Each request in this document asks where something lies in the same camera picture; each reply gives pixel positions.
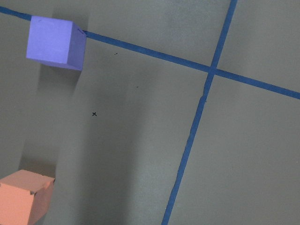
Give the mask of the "purple foam block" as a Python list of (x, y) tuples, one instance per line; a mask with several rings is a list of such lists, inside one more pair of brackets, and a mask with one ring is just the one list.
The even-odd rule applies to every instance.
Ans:
[(32, 16), (26, 58), (43, 65), (81, 71), (87, 36), (73, 21)]

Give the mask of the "orange foam block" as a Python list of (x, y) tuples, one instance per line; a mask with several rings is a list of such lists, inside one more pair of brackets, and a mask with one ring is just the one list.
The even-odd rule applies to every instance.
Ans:
[(55, 178), (19, 170), (0, 180), (0, 223), (33, 225), (48, 211)]

